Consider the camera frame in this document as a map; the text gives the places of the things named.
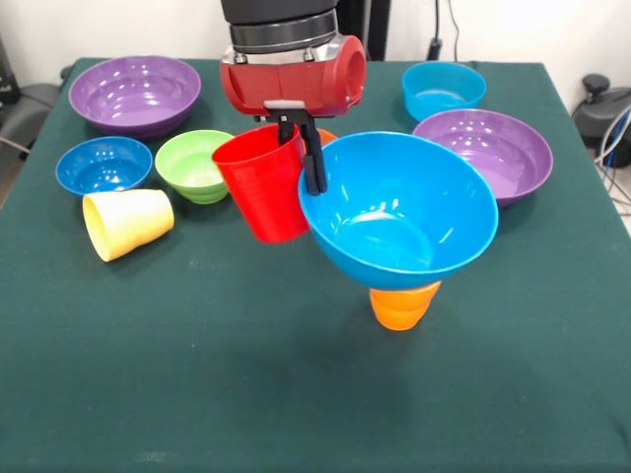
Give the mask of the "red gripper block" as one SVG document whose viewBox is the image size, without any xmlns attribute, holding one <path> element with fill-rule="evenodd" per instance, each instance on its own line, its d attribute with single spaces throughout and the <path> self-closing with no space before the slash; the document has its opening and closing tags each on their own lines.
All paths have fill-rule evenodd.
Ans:
<svg viewBox="0 0 631 473">
<path fill-rule="evenodd" d="M 230 49 L 220 63 L 220 78 L 230 104 L 240 113 L 268 116 L 272 111 L 301 109 L 301 136 L 306 145 L 304 168 L 310 195 L 327 189 L 322 147 L 314 117 L 344 114 L 363 95 L 367 60 L 361 41 L 337 35 L 320 46 L 272 54 L 247 54 L 237 61 Z M 278 118 L 280 146 L 290 142 L 296 125 Z"/>
</svg>

